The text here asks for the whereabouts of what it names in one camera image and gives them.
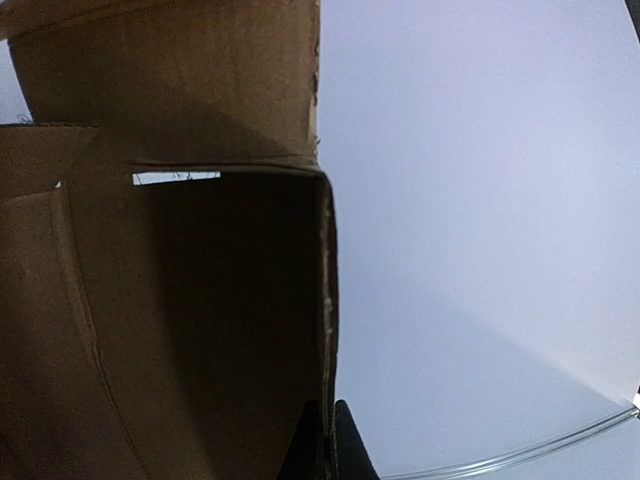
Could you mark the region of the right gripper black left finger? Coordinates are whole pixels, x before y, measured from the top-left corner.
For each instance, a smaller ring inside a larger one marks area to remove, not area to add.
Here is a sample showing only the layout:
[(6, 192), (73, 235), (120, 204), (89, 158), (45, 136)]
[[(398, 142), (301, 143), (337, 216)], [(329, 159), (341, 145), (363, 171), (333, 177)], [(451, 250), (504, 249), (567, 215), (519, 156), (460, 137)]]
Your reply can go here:
[(315, 400), (308, 401), (303, 407), (277, 479), (325, 479), (325, 440), (320, 406)]

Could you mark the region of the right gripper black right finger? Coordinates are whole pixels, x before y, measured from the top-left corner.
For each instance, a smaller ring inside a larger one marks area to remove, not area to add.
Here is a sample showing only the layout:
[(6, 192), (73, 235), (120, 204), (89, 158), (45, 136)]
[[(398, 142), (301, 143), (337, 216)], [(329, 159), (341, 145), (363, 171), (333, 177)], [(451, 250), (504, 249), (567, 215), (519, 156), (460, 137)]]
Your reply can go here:
[(379, 480), (345, 400), (334, 407), (332, 468), (337, 480)]

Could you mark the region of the brown cardboard box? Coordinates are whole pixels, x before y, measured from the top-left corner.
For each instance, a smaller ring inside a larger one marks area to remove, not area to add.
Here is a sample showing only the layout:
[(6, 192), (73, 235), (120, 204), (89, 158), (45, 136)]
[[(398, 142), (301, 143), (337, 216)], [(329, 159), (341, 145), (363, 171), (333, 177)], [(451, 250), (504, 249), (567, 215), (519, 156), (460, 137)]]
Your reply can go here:
[(5, 1), (1, 475), (277, 479), (337, 259), (316, 1)]

